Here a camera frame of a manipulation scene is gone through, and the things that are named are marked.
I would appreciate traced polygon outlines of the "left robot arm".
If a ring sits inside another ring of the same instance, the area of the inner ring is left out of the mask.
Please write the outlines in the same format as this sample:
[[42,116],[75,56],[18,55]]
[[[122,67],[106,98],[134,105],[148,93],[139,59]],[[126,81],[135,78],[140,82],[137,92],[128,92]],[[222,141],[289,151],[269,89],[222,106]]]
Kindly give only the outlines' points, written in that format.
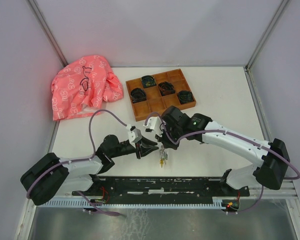
[[120,142],[115,135],[107,135],[93,157],[60,158],[53,152],[47,153],[20,178],[26,197],[40,206],[55,196],[75,191],[96,195],[101,183],[94,177],[112,168],[113,158],[132,154],[141,159],[159,149],[156,142],[143,136],[137,140]]

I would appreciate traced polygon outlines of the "yellow key tag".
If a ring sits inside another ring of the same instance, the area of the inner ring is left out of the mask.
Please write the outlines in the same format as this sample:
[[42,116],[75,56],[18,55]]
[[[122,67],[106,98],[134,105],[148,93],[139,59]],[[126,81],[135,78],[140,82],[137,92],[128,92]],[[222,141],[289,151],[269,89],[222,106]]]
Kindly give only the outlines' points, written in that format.
[[164,159],[160,160],[160,167],[162,168],[166,164],[166,161]]

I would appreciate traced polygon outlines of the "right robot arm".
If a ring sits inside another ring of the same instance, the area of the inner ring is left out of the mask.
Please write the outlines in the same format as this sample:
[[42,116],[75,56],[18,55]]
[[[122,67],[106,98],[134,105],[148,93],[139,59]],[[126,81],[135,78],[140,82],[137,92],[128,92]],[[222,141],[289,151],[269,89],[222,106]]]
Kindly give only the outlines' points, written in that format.
[[195,140],[230,151],[250,162],[250,165],[225,171],[219,183],[221,193],[232,195],[245,186],[262,185],[270,190],[279,190],[290,162],[285,143],[257,140],[234,132],[212,120],[195,113],[192,117],[175,106],[167,108],[161,116],[146,119],[144,127],[156,133],[164,148],[176,150],[180,141]]

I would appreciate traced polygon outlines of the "metal keyring with yellow grip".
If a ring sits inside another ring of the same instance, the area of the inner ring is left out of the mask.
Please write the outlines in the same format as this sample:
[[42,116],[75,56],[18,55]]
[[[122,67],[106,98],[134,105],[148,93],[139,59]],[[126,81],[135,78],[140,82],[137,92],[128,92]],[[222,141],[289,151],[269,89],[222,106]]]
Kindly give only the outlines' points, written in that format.
[[165,164],[167,164],[167,160],[168,160],[168,152],[167,152],[167,150],[164,148],[163,145],[162,145],[161,148],[159,149],[159,164],[160,164],[160,160],[165,160]]

